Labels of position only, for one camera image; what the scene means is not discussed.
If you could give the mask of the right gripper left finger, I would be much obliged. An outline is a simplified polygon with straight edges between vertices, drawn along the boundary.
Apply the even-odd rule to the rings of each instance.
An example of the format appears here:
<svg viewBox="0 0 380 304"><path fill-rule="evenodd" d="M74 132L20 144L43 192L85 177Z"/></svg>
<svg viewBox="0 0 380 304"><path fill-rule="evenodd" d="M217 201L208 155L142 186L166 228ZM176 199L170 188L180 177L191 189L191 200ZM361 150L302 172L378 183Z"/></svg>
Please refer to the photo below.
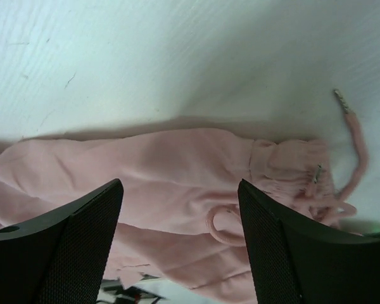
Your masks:
<svg viewBox="0 0 380 304"><path fill-rule="evenodd" d="M0 303L95 303L123 195L115 179L0 229Z"/></svg>

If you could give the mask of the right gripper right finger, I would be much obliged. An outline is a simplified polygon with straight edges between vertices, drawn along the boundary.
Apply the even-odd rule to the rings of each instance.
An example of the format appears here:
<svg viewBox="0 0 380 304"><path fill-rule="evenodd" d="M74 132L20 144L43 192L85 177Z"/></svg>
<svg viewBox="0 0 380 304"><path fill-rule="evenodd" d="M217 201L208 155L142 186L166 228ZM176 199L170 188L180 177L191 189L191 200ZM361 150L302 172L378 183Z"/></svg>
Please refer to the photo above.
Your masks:
<svg viewBox="0 0 380 304"><path fill-rule="evenodd" d="M237 195L259 303L380 303L380 233L320 224L245 180Z"/></svg>

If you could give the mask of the pink trousers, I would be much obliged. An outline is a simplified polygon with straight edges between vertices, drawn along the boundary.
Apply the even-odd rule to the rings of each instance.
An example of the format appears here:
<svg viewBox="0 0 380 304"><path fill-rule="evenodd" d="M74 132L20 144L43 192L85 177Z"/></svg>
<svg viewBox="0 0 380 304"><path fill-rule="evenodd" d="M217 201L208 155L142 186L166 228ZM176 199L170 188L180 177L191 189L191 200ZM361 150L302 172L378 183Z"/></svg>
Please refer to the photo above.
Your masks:
<svg viewBox="0 0 380 304"><path fill-rule="evenodd" d="M119 179L124 195L107 279L131 285L149 274L224 303L256 303L238 185L246 180L302 215L338 227L357 212L347 198L369 161L356 115L348 106L343 112L358 164L340 192L320 140L274 143L221 129L183 129L18 142L0 154L0 228Z"/></svg>

